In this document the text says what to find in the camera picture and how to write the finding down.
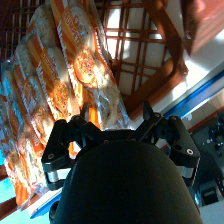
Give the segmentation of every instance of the plastic bag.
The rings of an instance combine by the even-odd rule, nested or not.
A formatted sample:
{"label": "plastic bag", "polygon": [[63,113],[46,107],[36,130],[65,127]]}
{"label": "plastic bag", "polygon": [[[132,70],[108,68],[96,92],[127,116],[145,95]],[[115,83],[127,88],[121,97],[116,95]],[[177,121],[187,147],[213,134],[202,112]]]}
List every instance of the plastic bag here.
{"label": "plastic bag", "polygon": [[33,130],[12,72],[5,71],[1,78],[8,120],[28,185],[32,192],[41,194],[46,186],[41,164],[44,147]]}
{"label": "plastic bag", "polygon": [[12,70],[33,128],[41,143],[46,146],[54,125],[54,119],[36,76],[26,43],[22,42],[17,46]]}
{"label": "plastic bag", "polygon": [[0,148],[4,157],[6,172],[15,188],[16,203],[19,208],[22,208],[31,198],[32,192],[26,180],[26,175],[16,150],[15,139],[8,124],[3,95],[0,95]]}
{"label": "plastic bag", "polygon": [[91,120],[90,117],[96,126],[101,129],[126,128],[129,119],[108,61],[102,53],[105,50],[102,51],[100,29],[96,25],[99,21],[86,10],[90,10],[90,2],[81,1],[86,9],[79,2],[51,0],[74,93],[80,107],[85,100],[90,103],[90,114],[91,110],[97,111],[98,119],[93,116]]}
{"label": "plastic bag", "polygon": [[55,120],[70,120],[79,114],[71,91],[68,70],[62,56],[52,12],[45,6],[35,11],[26,32],[32,62]]}

